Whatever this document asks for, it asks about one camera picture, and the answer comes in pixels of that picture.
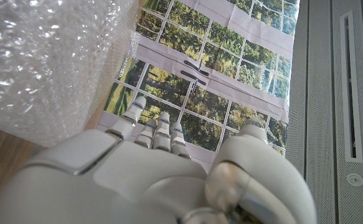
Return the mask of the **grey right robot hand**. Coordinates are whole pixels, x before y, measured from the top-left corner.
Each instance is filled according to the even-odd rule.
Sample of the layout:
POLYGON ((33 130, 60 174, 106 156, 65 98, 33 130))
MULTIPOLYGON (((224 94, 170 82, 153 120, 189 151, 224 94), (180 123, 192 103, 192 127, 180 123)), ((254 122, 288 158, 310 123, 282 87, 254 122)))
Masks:
POLYGON ((169 115, 131 133, 138 97, 106 131, 88 130, 33 157, 0 190, 0 223, 316 223, 297 169, 246 121, 209 170, 169 115))

